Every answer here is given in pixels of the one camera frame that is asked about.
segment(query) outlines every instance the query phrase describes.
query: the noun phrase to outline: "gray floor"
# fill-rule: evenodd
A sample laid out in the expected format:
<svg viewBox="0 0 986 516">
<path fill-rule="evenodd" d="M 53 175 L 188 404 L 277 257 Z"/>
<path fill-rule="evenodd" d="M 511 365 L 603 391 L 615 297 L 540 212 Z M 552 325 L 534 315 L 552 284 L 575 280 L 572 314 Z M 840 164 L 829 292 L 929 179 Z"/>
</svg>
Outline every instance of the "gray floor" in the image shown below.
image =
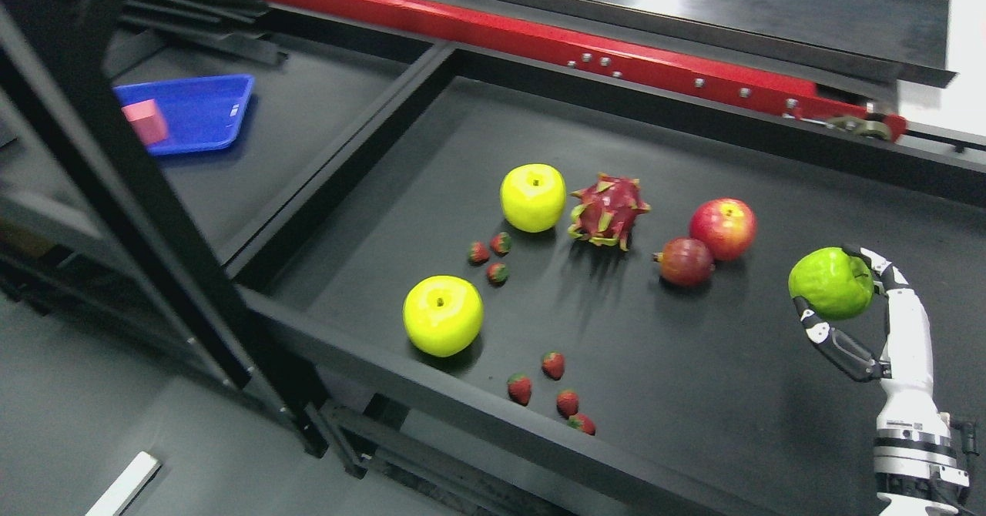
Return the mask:
<svg viewBox="0 0 986 516">
<path fill-rule="evenodd" d="M 141 450 L 163 469 L 127 516 L 457 514 L 379 474 L 356 480 L 165 365 L 0 297 L 0 514 L 85 514 Z"/>
</svg>

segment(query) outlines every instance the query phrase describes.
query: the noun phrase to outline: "pink block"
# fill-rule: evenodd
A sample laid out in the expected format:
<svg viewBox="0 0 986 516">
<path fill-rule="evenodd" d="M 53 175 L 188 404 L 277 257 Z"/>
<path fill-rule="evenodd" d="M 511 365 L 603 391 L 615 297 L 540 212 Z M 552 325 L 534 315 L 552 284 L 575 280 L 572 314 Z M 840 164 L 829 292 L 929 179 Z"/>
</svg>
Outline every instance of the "pink block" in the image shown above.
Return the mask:
<svg viewBox="0 0 986 516">
<path fill-rule="evenodd" d="M 123 106 L 123 115 L 133 126 L 133 130 L 137 132 L 144 146 L 168 138 L 168 122 L 165 122 L 165 116 L 154 99 Z"/>
</svg>

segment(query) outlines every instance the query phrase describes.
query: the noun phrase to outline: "red apple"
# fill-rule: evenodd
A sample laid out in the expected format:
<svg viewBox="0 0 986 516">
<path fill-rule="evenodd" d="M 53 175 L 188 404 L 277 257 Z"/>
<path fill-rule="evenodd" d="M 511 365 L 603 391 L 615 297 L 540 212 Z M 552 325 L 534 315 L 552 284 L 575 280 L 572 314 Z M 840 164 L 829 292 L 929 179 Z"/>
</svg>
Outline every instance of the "red apple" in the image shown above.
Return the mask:
<svg viewBox="0 0 986 516">
<path fill-rule="evenodd" d="M 756 216 L 742 200 L 716 198 L 695 210 L 688 235 L 704 242 L 716 260 L 735 260 L 753 243 Z"/>
</svg>

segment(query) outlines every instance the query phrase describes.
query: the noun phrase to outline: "strawberry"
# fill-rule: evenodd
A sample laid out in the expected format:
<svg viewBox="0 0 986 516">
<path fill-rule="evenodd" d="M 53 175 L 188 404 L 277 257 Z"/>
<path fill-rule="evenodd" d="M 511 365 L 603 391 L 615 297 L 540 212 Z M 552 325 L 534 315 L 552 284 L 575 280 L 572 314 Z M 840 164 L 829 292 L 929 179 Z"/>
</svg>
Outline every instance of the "strawberry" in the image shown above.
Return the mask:
<svg viewBox="0 0 986 516">
<path fill-rule="evenodd" d="M 507 394 L 517 404 L 524 407 L 531 401 L 531 378 L 524 374 L 514 374 L 507 379 Z"/>
<path fill-rule="evenodd" d="M 587 415 L 582 414 L 582 412 L 568 417 L 568 426 L 574 427 L 578 431 L 589 433 L 589 435 L 595 435 L 595 424 L 592 423 Z"/>
<path fill-rule="evenodd" d="M 490 239 L 490 248 L 498 256 L 507 256 L 511 246 L 514 246 L 514 240 L 510 238 L 507 232 L 498 233 L 497 236 Z"/>
<path fill-rule="evenodd" d="M 486 268 L 486 278 L 490 281 L 490 284 L 500 286 L 503 282 L 510 277 L 510 271 L 507 270 L 507 264 L 497 263 L 491 264 L 490 267 Z"/>
<path fill-rule="evenodd" d="M 545 352 L 542 356 L 542 371 L 553 380 L 560 380 L 565 372 L 565 356 L 557 350 Z"/>
<path fill-rule="evenodd" d="M 469 263 L 472 266 L 482 266 L 486 263 L 486 260 L 490 259 L 490 252 L 486 249 L 486 245 L 480 243 L 479 241 L 473 241 L 469 245 Z"/>
<path fill-rule="evenodd" d="M 573 417 L 579 411 L 579 396 L 574 390 L 566 389 L 555 397 L 558 414 L 563 417 Z"/>
</svg>

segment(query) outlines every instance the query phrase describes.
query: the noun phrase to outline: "robotic arm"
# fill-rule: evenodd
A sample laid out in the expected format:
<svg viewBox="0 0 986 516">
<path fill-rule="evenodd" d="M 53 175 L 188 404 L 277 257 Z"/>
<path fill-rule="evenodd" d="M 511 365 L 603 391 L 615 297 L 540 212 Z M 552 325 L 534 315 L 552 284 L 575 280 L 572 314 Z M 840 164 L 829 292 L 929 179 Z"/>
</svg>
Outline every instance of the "robotic arm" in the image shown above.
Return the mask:
<svg viewBox="0 0 986 516">
<path fill-rule="evenodd" d="M 937 411 L 932 400 L 931 326 L 924 306 L 889 260 L 859 246 L 842 250 L 870 267 L 877 292 L 887 298 L 887 343 L 880 357 L 825 322 L 807 299 L 799 296 L 793 302 L 804 333 L 821 354 L 853 380 L 880 379 L 887 393 L 874 440 L 877 498 L 890 502 L 880 516 L 968 513 L 961 501 L 968 492 L 969 474 L 955 462 L 950 415 Z M 962 450 L 978 454 L 974 429 L 966 431 L 971 422 L 961 423 Z"/>
</svg>

